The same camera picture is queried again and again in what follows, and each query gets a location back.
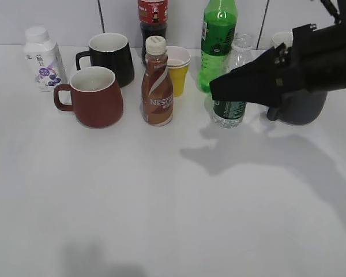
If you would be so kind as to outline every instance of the cola bottle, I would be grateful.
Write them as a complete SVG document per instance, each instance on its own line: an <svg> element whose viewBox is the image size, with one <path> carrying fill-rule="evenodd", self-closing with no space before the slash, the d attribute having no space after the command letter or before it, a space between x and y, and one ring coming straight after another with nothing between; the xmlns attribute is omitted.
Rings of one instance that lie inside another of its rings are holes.
<svg viewBox="0 0 346 277"><path fill-rule="evenodd" d="M138 0L140 27L142 32L142 63L146 66L146 40L150 36L166 38L168 20L168 0Z"/></svg>

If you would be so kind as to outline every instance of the bottle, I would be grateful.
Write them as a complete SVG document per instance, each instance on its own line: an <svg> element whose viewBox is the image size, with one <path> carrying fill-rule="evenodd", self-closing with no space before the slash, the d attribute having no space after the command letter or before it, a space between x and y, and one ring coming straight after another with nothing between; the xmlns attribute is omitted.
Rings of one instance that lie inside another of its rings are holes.
<svg viewBox="0 0 346 277"><path fill-rule="evenodd" d="M138 0L140 27L142 32L142 63L146 66L146 40L150 36L166 37L168 20L168 0Z"/></svg>
<svg viewBox="0 0 346 277"><path fill-rule="evenodd" d="M234 0L210 0L204 13L201 39L201 71L198 83L210 92L209 83L225 73L237 23Z"/></svg>
<svg viewBox="0 0 346 277"><path fill-rule="evenodd" d="M24 53L33 73L33 80L40 92L53 91L59 84L66 84L67 77L59 47L50 40L44 27L32 27L25 31Z"/></svg>
<svg viewBox="0 0 346 277"><path fill-rule="evenodd" d="M153 126L164 126L173 118L173 84L168 72L167 44L162 36L146 40L146 72L142 81L144 120Z"/></svg>
<svg viewBox="0 0 346 277"><path fill-rule="evenodd" d="M230 56L227 72L252 62L252 48L253 40L251 36L237 33L232 45L232 54ZM213 110L214 122L227 129L232 129L240 125L245 115L246 104L246 102L215 101Z"/></svg>

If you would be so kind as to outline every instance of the black mug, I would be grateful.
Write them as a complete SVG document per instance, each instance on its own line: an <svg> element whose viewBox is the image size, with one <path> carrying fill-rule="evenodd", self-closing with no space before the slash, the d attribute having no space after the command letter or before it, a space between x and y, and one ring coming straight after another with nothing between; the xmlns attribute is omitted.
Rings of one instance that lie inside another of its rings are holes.
<svg viewBox="0 0 346 277"><path fill-rule="evenodd" d="M90 57L92 66L102 66L115 73L120 87L134 79L134 68L128 39L119 33L101 33L88 43L88 51L76 55L77 70L81 70L80 59Z"/></svg>
<svg viewBox="0 0 346 277"><path fill-rule="evenodd" d="M314 92L303 89L293 95L285 95L279 108L270 108L266 117L270 121L281 120L293 125L307 125L321 114L327 92Z"/></svg>

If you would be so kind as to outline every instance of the white bottle cap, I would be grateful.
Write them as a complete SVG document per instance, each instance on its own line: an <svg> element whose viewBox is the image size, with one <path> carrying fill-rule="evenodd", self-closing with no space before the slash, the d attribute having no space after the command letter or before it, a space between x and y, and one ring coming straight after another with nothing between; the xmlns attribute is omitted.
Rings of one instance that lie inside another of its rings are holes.
<svg viewBox="0 0 346 277"><path fill-rule="evenodd" d="M40 43L50 39L47 30L44 27L32 27L25 31L25 38L28 42Z"/></svg>
<svg viewBox="0 0 346 277"><path fill-rule="evenodd" d="M151 36L146 40L146 52L150 55L159 56L167 51L166 39L162 36Z"/></svg>

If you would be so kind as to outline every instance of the red mug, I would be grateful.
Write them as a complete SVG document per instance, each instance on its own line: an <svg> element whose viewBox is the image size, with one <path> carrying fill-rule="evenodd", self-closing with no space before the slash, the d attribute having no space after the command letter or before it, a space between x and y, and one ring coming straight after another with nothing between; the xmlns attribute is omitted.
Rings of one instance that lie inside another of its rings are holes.
<svg viewBox="0 0 346 277"><path fill-rule="evenodd" d="M72 105L61 103L59 91L70 91ZM110 126L123 115L123 98L115 74L98 66L78 71L69 85L58 85L54 102L61 111L74 111L81 123L92 128Z"/></svg>

